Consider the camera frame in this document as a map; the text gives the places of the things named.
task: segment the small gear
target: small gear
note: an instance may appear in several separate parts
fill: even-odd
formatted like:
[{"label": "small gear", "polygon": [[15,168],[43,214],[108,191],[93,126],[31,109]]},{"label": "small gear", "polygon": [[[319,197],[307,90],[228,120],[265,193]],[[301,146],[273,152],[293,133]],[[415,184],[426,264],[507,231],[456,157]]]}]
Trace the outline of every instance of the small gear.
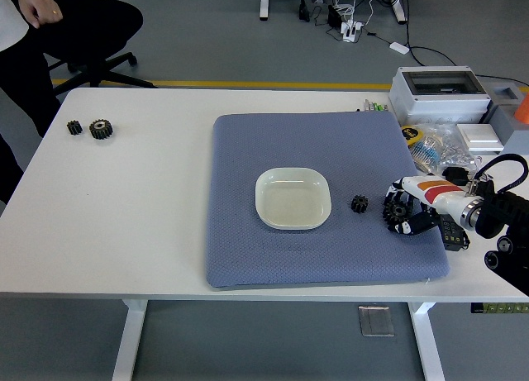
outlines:
[{"label": "small gear", "polygon": [[70,121],[66,124],[66,126],[68,127],[70,134],[74,136],[80,135],[83,131],[83,128],[81,127],[79,121]]},{"label": "small gear", "polygon": [[412,215],[412,209],[402,201],[389,201],[384,205],[382,215],[390,226],[396,226]]},{"label": "small gear", "polygon": [[103,140],[108,138],[113,130],[109,121],[106,119],[98,119],[90,125],[90,132],[94,139]]},{"label": "small gear", "polygon": [[363,213],[367,209],[369,201],[364,195],[355,195],[353,202],[350,205],[350,208],[353,209],[355,213]]}]

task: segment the square bowl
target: square bowl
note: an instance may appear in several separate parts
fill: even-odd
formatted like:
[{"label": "square bowl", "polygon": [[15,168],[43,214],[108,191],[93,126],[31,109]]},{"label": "square bowl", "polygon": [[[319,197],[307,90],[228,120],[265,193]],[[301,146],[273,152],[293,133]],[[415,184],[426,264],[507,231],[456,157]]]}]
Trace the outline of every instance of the square bowl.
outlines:
[{"label": "square bowl", "polygon": [[329,184],[316,170],[275,168],[255,183],[255,208],[261,220],[278,230],[310,230],[331,214]]}]

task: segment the blue mat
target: blue mat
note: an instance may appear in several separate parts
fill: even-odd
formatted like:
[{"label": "blue mat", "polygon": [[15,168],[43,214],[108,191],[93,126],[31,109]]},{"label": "blue mat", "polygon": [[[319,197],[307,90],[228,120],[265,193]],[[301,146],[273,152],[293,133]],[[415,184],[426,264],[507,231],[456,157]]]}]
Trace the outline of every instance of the blue mat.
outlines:
[{"label": "blue mat", "polygon": [[[281,231],[255,210],[266,170],[304,167],[329,183],[331,215],[319,227]],[[389,185],[416,175],[390,112],[247,114],[217,119],[207,214],[206,276],[213,287],[253,284],[405,282],[446,276],[441,234],[388,231]],[[365,213],[350,209],[365,195]]]}]

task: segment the white box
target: white box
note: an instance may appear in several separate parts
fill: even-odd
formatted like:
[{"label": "white box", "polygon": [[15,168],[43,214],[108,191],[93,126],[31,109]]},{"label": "white box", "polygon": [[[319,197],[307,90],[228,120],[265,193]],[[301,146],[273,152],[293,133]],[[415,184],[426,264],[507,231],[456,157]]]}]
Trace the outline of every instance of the white box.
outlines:
[{"label": "white box", "polygon": [[467,66],[400,67],[389,100],[399,123],[478,123],[490,96]]}]

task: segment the orange object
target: orange object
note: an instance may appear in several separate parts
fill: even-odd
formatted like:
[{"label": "orange object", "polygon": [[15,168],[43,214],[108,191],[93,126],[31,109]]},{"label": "orange object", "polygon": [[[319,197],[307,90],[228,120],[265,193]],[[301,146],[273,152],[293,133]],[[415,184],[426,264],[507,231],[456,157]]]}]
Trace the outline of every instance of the orange object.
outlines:
[{"label": "orange object", "polygon": [[523,99],[522,104],[514,113],[514,117],[521,123],[529,124],[529,95],[526,95],[526,98]]}]

